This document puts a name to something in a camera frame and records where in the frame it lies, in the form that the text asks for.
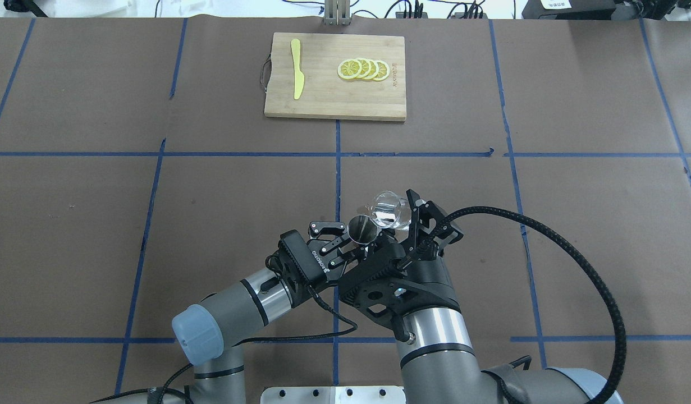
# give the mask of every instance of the white sticker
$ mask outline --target white sticker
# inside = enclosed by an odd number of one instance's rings
[[[545,10],[563,10],[564,8],[572,8],[569,0],[540,0],[540,2]]]

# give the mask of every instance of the lemon slice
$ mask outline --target lemon slice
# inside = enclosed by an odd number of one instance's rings
[[[373,81],[383,81],[390,75],[390,65],[383,61],[374,61],[378,66],[378,73],[373,77]]]
[[[371,66],[370,59],[365,59],[365,57],[358,57],[358,62],[360,62],[361,68],[360,68],[360,74],[358,74],[359,79],[363,79],[366,76],[370,75],[371,69],[373,69],[373,66]]]
[[[345,59],[338,65],[338,76],[341,79],[352,80],[360,74],[363,65],[358,59]]]
[[[381,67],[375,61],[368,59],[368,63],[370,63],[370,74],[363,77],[363,80],[373,80],[375,77],[378,77],[378,72],[381,71]]]

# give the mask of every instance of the yellow knife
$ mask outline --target yellow knife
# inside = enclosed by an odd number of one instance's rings
[[[291,51],[293,52],[293,71],[295,72],[293,98],[297,100],[300,99],[305,85],[305,75],[300,70],[300,39],[291,41]]]

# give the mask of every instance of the wooden cutting board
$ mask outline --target wooden cutting board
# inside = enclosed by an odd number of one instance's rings
[[[298,100],[293,91],[293,38],[301,41],[305,75]],[[340,62],[355,57],[387,62],[390,76],[380,82],[338,77]],[[407,116],[402,36],[275,33],[271,61],[266,117],[402,122]]]

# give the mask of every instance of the gray tabletop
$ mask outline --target gray tabletop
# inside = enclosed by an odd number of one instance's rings
[[[407,121],[264,117],[274,31],[404,36]],[[281,233],[410,187],[561,232],[620,304],[625,402],[691,402],[691,23],[209,16],[0,20],[0,402],[162,384],[186,363],[173,315]],[[459,223],[447,261],[481,365],[607,374],[611,325],[576,264],[517,224]],[[340,309],[358,332],[246,348],[249,402],[401,383],[389,331]],[[309,302],[261,335],[333,328]]]

